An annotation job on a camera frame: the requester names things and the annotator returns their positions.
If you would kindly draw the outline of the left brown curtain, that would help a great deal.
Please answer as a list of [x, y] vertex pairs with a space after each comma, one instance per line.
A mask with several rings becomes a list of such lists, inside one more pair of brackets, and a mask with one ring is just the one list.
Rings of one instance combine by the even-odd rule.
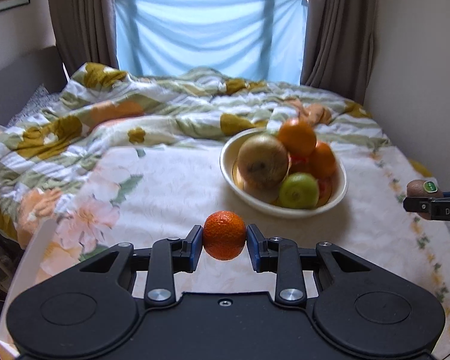
[[119, 66], [114, 0], [49, 0], [49, 12], [68, 74], [88, 62]]

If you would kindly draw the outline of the small mandarin in bowl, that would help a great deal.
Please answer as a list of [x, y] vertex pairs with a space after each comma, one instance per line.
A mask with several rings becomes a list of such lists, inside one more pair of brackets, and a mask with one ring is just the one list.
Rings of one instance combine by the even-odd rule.
[[330, 178], [319, 179], [318, 186], [319, 199], [316, 207], [321, 207], [328, 203], [328, 200], [332, 195], [332, 181]]

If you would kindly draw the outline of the large brown pear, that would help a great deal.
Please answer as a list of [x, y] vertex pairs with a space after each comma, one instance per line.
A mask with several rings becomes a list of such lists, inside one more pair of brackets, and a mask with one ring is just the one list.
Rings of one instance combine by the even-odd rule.
[[274, 136], [262, 133], [246, 140], [239, 149], [237, 167], [242, 178], [255, 189], [272, 189], [286, 176], [289, 155]]

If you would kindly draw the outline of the green striped floral duvet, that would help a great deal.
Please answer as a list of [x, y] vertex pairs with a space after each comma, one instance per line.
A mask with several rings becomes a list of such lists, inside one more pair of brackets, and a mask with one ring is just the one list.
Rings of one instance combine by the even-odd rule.
[[196, 68], [181, 76], [134, 76], [84, 64], [57, 100], [0, 134], [0, 233], [26, 246], [43, 219], [61, 215], [105, 152], [117, 146], [215, 146], [249, 128], [277, 130], [322, 111], [319, 138], [334, 145], [391, 146], [359, 104], [284, 82], [232, 78]]

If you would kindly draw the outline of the brown kiwi with sticker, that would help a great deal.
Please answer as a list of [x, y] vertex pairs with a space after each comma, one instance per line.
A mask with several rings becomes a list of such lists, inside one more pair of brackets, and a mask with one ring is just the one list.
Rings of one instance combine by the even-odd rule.
[[444, 197], [444, 193], [431, 180], [412, 180], [406, 186], [407, 197]]

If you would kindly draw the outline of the light blue window cloth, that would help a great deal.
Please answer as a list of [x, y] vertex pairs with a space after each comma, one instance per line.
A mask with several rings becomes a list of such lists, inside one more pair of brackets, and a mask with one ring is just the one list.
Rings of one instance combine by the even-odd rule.
[[119, 67], [136, 76], [300, 82], [305, 0], [115, 0], [115, 13]]

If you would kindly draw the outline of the large orange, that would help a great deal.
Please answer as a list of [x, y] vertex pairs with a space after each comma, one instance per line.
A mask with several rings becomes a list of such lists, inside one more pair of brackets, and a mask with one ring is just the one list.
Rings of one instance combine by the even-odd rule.
[[317, 143], [314, 129], [304, 120], [287, 119], [277, 133], [277, 139], [292, 155], [307, 157], [312, 154]]
[[331, 147], [318, 141], [309, 157], [310, 173], [317, 179], [331, 177], [337, 169], [337, 160]]

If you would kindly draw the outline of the grey headboard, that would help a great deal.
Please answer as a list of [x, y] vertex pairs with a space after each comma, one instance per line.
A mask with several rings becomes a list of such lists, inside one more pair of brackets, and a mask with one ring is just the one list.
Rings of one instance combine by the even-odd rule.
[[59, 93], [67, 83], [55, 46], [35, 50], [0, 70], [0, 125], [6, 125], [40, 86]]

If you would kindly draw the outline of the right brown curtain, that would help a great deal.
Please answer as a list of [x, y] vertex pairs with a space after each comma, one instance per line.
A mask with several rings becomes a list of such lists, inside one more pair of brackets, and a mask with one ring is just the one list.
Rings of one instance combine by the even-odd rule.
[[309, 0], [301, 83], [364, 102], [376, 0]]

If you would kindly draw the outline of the green apple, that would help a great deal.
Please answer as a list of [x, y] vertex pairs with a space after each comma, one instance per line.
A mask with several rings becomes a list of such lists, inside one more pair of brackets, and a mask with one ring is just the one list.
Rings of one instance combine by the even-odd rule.
[[289, 209], [313, 209], [319, 199], [318, 181], [309, 173], [289, 175], [280, 186], [280, 204]]

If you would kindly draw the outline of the small mandarin orange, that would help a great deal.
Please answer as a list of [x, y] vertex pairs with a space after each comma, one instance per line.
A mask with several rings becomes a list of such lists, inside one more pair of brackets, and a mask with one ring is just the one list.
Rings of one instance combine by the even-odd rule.
[[203, 226], [202, 244], [205, 251], [219, 261], [236, 258], [246, 240], [243, 219], [231, 211], [212, 213]]

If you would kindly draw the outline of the patterned grey pillow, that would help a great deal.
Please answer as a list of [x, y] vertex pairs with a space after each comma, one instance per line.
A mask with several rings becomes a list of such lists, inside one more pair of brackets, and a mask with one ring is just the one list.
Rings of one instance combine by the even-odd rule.
[[59, 100], [59, 93], [50, 94], [41, 84], [26, 102], [25, 106], [7, 123], [6, 127], [10, 128], [16, 123], [22, 122], [26, 118], [38, 113], [41, 109], [49, 107]]

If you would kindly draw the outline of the floral cream tablecloth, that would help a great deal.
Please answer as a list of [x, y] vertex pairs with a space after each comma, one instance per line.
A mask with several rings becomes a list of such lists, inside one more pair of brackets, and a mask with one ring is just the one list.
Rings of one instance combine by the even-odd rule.
[[328, 241], [433, 293], [445, 308], [434, 354], [450, 358], [450, 233], [444, 223], [406, 213], [401, 199], [417, 173], [403, 153], [335, 144], [348, 193], [330, 211], [305, 219], [277, 218], [237, 197], [222, 177], [217, 147], [110, 149], [68, 205], [40, 262], [37, 281], [73, 267], [105, 247], [150, 247], [185, 236], [216, 211], [232, 211], [265, 236], [310, 248]]

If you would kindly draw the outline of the brown curtain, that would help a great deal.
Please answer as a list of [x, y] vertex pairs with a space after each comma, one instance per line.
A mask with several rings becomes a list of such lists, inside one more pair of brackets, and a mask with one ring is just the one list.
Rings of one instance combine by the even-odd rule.
[[309, 0], [301, 83], [364, 102], [376, 0]]
[[49, 12], [68, 74], [88, 62], [119, 66], [114, 0], [49, 0]]

